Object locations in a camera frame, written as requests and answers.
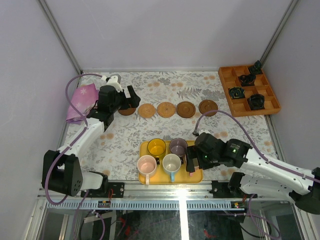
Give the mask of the dark wooden coaster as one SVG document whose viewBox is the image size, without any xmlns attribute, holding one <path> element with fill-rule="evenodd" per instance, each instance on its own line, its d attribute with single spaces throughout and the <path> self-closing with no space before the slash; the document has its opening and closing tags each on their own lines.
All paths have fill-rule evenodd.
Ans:
<svg viewBox="0 0 320 240">
<path fill-rule="evenodd" d="M 130 116 L 136 111 L 135 107 L 130 107 L 128 109 L 119 109 L 118 113 L 121 114 L 122 116 Z"/>
</svg>

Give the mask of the brown wooden coaster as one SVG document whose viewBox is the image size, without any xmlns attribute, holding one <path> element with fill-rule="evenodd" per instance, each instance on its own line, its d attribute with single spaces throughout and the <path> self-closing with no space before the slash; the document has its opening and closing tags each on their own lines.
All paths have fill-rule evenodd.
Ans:
<svg viewBox="0 0 320 240">
<path fill-rule="evenodd" d="M 209 111 L 218 110 L 219 108 L 217 103 L 213 100 L 205 99 L 200 102 L 200 104 L 198 105 L 198 109 L 201 114 L 204 114 Z"/>
<path fill-rule="evenodd" d="M 182 101 L 176 107 L 177 114 L 182 118 L 191 118 L 196 113 L 196 107 L 189 101 Z"/>
</svg>

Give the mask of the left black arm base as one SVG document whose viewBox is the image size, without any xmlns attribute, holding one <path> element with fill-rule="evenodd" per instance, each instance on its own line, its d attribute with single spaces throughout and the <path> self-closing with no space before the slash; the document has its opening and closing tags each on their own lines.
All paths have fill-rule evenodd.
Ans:
<svg viewBox="0 0 320 240">
<path fill-rule="evenodd" d="M 124 182 L 110 182 L 108 176 L 100 172 L 83 172 L 82 176 L 81 197 L 85 196 L 85 191 L 88 191 L 88 198 L 119 199 L 124 197 Z"/>
</svg>

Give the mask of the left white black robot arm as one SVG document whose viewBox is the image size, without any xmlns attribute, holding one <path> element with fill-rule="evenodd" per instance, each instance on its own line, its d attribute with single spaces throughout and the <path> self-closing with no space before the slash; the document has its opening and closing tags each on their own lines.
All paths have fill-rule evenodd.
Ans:
<svg viewBox="0 0 320 240">
<path fill-rule="evenodd" d="M 46 192 L 76 196 L 78 192 L 90 191 L 98 197 L 108 195 L 108 176 L 96 171 L 83 171 L 81 158 L 93 142 L 104 133 L 114 120 L 118 110 L 137 108 L 140 97 L 133 86 L 127 87 L 129 97 L 123 90 L 104 85 L 98 93 L 98 100 L 86 117 L 85 126 L 69 143 L 57 149 L 48 150 L 43 157 L 42 186 Z"/>
</svg>

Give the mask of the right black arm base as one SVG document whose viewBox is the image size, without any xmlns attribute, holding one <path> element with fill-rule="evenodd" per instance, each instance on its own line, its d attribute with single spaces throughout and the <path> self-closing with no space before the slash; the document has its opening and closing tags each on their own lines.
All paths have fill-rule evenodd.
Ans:
<svg viewBox="0 0 320 240">
<path fill-rule="evenodd" d="M 241 180 L 245 174 L 242 172 L 234 172 L 229 182 L 222 182 L 213 180 L 211 182 L 212 190 L 210 193 L 215 199 L 231 199 L 231 198 L 243 198 L 245 195 L 253 195 L 241 190 Z"/>
</svg>

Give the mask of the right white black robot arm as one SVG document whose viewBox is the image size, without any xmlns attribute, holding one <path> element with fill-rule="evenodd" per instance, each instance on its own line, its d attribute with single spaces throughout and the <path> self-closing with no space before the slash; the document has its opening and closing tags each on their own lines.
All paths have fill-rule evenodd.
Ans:
<svg viewBox="0 0 320 240">
<path fill-rule="evenodd" d="M 207 170 L 220 165 L 248 170 L 263 175 L 253 177 L 243 172 L 234 172 L 227 184 L 230 196 L 258 195 L 279 198 L 293 203 L 297 208 L 314 215 L 320 213 L 320 169 L 300 168 L 286 162 L 267 157 L 253 146 L 238 139 L 227 142 L 209 133 L 201 133 L 194 145 L 186 149 L 186 171 Z"/>
</svg>

